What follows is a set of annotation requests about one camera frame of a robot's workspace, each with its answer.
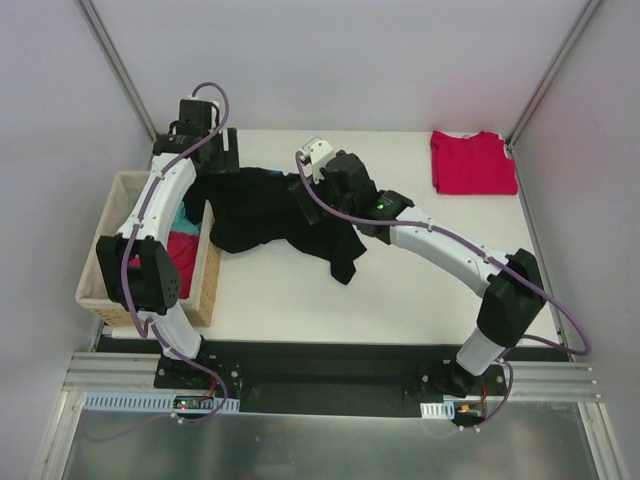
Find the black flower print t-shirt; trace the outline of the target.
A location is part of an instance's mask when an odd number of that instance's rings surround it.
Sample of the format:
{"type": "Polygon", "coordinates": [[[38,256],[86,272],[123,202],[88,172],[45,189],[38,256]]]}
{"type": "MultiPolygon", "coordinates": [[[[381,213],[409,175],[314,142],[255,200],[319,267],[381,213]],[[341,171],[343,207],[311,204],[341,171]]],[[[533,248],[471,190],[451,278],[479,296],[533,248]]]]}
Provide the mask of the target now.
{"type": "Polygon", "coordinates": [[[331,276],[348,284],[355,261],[366,252],[351,224],[325,217],[311,225],[287,183],[293,174],[245,167],[238,173],[198,177],[183,197],[188,218],[195,222],[209,204],[214,224],[210,241],[221,250],[243,253],[274,240],[285,240],[302,253],[326,260],[331,276]]]}

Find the wicker laundry basket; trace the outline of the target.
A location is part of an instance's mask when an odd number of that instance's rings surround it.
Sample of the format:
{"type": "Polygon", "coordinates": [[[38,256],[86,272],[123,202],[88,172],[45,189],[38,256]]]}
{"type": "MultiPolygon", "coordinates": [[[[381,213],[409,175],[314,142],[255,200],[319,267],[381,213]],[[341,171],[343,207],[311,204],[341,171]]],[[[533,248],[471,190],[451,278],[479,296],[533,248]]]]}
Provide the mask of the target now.
{"type": "MultiPolygon", "coordinates": [[[[148,174],[142,171],[120,171],[115,175],[94,235],[95,239],[102,235],[112,236],[117,232],[132,213],[147,178],[148,174]]],[[[213,224],[212,209],[206,205],[189,296],[180,301],[189,322],[194,327],[208,327],[213,320],[220,268],[220,249],[209,239],[209,231],[213,224]]],[[[112,327],[133,325],[129,313],[120,304],[108,298],[95,246],[91,247],[85,262],[75,300],[112,327]]]]}

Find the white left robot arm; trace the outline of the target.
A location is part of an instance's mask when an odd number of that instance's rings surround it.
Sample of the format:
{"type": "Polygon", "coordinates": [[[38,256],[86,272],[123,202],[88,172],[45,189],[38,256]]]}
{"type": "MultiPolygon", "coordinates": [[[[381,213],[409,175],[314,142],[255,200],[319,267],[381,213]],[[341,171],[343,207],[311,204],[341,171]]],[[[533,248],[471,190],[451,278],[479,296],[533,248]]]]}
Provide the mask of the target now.
{"type": "Polygon", "coordinates": [[[198,356],[201,336],[179,303],[181,278],[169,255],[169,234],[184,195],[200,176],[239,170],[237,131],[226,125],[228,103],[190,95],[167,133],[153,145],[151,170],[131,212],[95,251],[108,298],[121,305],[141,337],[154,335],[176,375],[204,387],[210,363],[198,356]]]}

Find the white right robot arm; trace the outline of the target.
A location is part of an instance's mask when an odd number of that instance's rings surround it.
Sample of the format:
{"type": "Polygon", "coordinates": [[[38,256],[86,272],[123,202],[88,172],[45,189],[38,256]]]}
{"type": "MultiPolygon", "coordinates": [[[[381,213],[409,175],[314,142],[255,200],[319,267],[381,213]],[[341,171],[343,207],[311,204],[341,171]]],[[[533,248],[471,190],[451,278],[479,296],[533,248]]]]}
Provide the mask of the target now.
{"type": "Polygon", "coordinates": [[[546,304],[533,254],[489,248],[456,233],[393,190],[380,190],[352,153],[314,138],[294,155],[300,182],[294,196],[310,223],[346,221],[368,237],[427,260],[466,285],[481,300],[476,327],[450,369],[452,387],[473,394],[485,371],[513,348],[546,304]]]}

